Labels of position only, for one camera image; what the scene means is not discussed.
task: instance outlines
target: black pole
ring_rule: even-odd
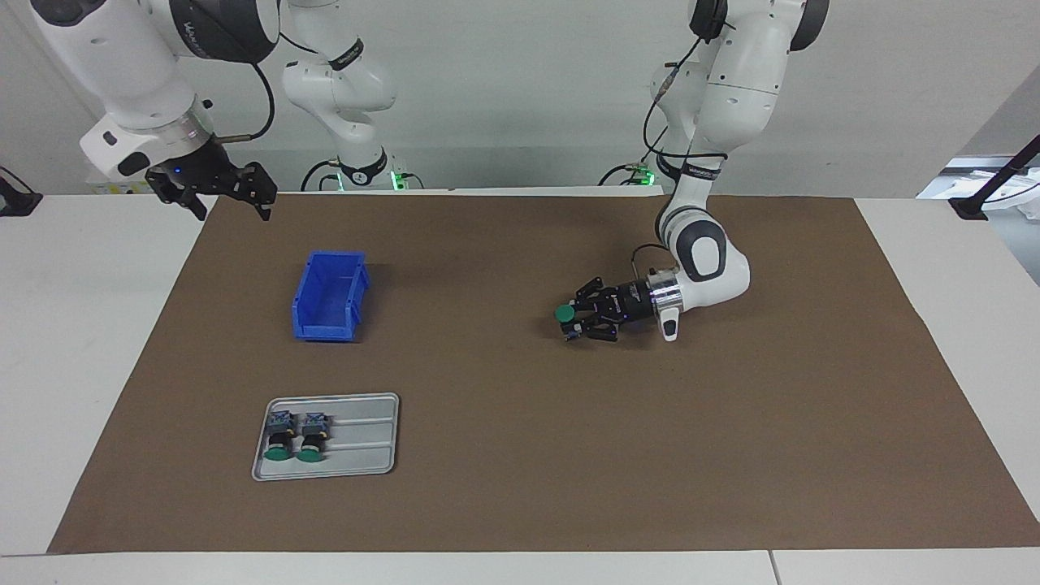
[[[32,213],[44,196],[38,193],[21,193],[0,177],[0,198],[4,202],[0,207],[0,218],[24,218]]]
[[[1004,186],[1011,177],[1014,177],[1018,173],[1022,172],[1022,169],[1032,161],[1037,154],[1040,154],[1040,134],[1033,138],[1033,142],[1022,149],[1022,152],[1016,154],[1008,164],[997,171],[996,175],[989,180],[979,193],[972,195],[971,197],[964,199],[951,199],[950,205],[953,206],[957,214],[963,220],[982,220],[986,221],[986,214],[982,212],[982,206],[986,204],[986,201],[996,193],[996,189]]]

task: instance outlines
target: green button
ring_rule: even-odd
[[[289,450],[284,447],[272,447],[263,454],[264,459],[285,461],[289,458]]]
[[[556,308],[556,321],[560,323],[568,323],[574,321],[574,315],[577,314],[574,311],[574,307],[571,305],[560,305]]]
[[[302,449],[296,454],[296,459],[304,463],[318,463],[321,461],[321,452],[316,449]]]

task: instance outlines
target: white table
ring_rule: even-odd
[[[617,189],[580,192],[619,195]],[[987,224],[961,222],[943,202],[858,203],[1036,514],[1040,288]],[[18,418],[33,413],[51,429],[32,436],[5,434],[0,449],[0,555],[5,555],[0,558],[0,583],[104,579],[118,585],[136,583],[142,575],[152,583],[232,577],[236,582],[275,583],[285,575],[310,574],[337,581],[348,577],[352,583],[766,585],[776,583],[774,568],[784,585],[1037,582],[1040,549],[40,556],[200,229],[190,214],[160,205],[151,196],[52,197],[31,218],[0,220],[2,412]]]

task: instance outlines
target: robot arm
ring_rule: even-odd
[[[397,98],[388,72],[350,28],[339,0],[289,0],[304,44],[315,55],[282,73],[289,101],[317,119],[338,153],[337,166],[359,187],[392,188],[394,157],[376,139],[368,113]]]
[[[620,325],[655,315],[665,339],[674,341],[682,312],[748,289],[748,259],[707,199],[729,153],[765,129],[789,53],[815,40],[827,9],[828,0],[691,1],[690,27],[700,39],[694,62],[654,80],[655,104],[669,122],[657,163],[677,181],[656,229],[677,265],[615,287],[594,279],[557,310],[568,338],[594,331],[616,340]]]
[[[98,96],[105,117],[80,141],[112,180],[142,170],[163,203],[200,220],[197,194],[226,195],[267,220],[277,187],[254,162],[231,163],[175,54],[257,62],[277,39],[275,2],[228,0],[31,0],[44,37],[73,75]]]

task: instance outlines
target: white backdrop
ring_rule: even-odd
[[[44,190],[81,192],[76,143],[98,105],[45,57],[28,0],[0,1],[0,162]],[[720,190],[912,197],[1040,63],[1037,0],[831,4],[816,44],[792,55],[773,122],[732,157]],[[427,186],[595,183],[642,155],[650,77],[693,41],[682,0],[348,5],[366,51],[400,85],[394,108],[376,115],[385,142]],[[265,163],[286,190],[334,154],[278,87],[300,54],[285,44],[263,63],[278,118],[235,154]],[[215,102],[219,131],[262,124],[266,100],[249,67],[182,68]]]

